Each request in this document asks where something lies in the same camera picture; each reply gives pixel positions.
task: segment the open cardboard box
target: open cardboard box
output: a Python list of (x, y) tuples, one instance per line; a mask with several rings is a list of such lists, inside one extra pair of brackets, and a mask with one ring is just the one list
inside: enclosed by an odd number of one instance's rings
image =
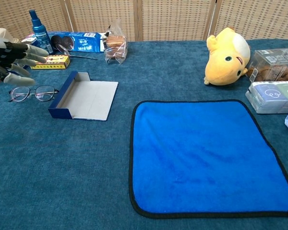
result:
[(73, 71), (49, 107), (53, 118), (106, 121), (118, 86), (116, 81), (90, 80)]

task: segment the blue table surface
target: blue table surface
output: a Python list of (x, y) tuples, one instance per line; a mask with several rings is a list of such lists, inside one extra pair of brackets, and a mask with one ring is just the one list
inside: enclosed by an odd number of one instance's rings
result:
[[(248, 43), (252, 53), (288, 47), (281, 39)], [(204, 85), (205, 41), (129, 42), (121, 65), (108, 65), (103, 54), (72, 54), (98, 60), (72, 57), (66, 70), (30, 70), (32, 78), (37, 86), (57, 89), (73, 70), (89, 72), (93, 80), (118, 81), (108, 121), (54, 119), (51, 102), (31, 97), (10, 103), (13, 86), (0, 83), (0, 229), (288, 229), (288, 218), (148, 219), (132, 208), (131, 117), (144, 100), (241, 100), (288, 172), (286, 115), (257, 115), (245, 97), (246, 77), (228, 86)]]

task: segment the yellow plush toy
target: yellow plush toy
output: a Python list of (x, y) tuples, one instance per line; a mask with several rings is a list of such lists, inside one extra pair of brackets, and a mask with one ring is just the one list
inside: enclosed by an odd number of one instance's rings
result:
[(216, 37), (209, 36), (207, 47), (209, 61), (205, 69), (206, 85), (231, 84), (247, 72), (245, 66), (250, 60), (250, 47), (233, 29), (225, 28)]

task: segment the glasses lens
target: glasses lens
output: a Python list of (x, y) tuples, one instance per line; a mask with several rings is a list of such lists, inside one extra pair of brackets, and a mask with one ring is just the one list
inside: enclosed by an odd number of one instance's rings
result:
[(36, 89), (35, 97), (42, 101), (49, 101), (54, 95), (54, 88), (50, 85), (42, 85)]
[(28, 87), (17, 87), (11, 92), (11, 99), (15, 102), (21, 102), (29, 95), (30, 89)]

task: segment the blue microfiber towel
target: blue microfiber towel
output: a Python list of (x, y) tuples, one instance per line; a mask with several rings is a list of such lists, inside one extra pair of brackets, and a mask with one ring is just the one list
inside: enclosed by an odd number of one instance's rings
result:
[(130, 199), (150, 218), (288, 217), (288, 175), (237, 100), (139, 103)]

